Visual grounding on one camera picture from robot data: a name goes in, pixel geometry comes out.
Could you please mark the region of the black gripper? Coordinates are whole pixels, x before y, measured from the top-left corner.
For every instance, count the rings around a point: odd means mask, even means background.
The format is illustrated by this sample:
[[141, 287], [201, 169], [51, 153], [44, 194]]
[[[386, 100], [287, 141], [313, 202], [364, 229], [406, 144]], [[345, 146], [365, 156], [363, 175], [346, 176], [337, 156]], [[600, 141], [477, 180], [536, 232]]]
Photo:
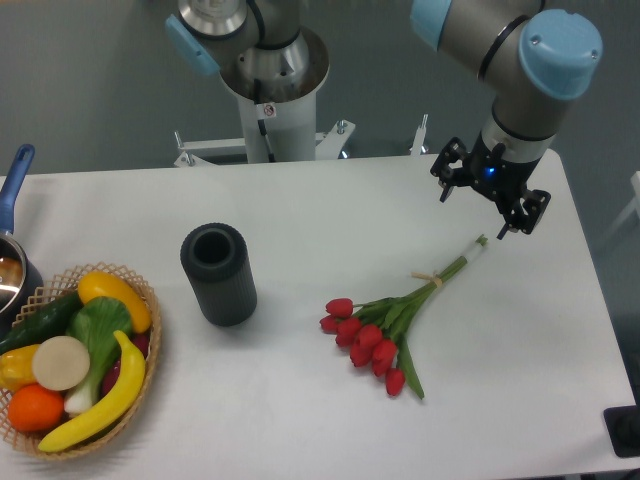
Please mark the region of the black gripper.
[[464, 143], [453, 137], [430, 169], [442, 188], [440, 202], [445, 202], [455, 187], [470, 186], [497, 205], [504, 219], [498, 239], [508, 232], [531, 234], [551, 200], [549, 192], [527, 187], [540, 157], [521, 163], [508, 161], [506, 156], [505, 141], [488, 147], [479, 134], [469, 153]]

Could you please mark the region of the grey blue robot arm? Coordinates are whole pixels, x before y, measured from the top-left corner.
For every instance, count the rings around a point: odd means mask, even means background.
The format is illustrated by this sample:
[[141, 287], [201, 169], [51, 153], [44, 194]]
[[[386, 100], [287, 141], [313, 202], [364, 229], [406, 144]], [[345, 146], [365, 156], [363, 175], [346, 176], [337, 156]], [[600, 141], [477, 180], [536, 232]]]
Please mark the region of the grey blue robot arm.
[[[472, 148], [450, 140], [431, 172], [445, 193], [469, 187], [493, 202], [506, 231], [531, 233], [550, 195], [527, 182], [571, 105], [588, 89], [603, 44], [586, 18], [540, 1], [416, 1], [419, 38], [495, 91]], [[252, 163], [315, 160], [316, 94], [329, 72], [325, 44], [297, 1], [181, 1], [165, 22], [196, 72], [236, 97]]]

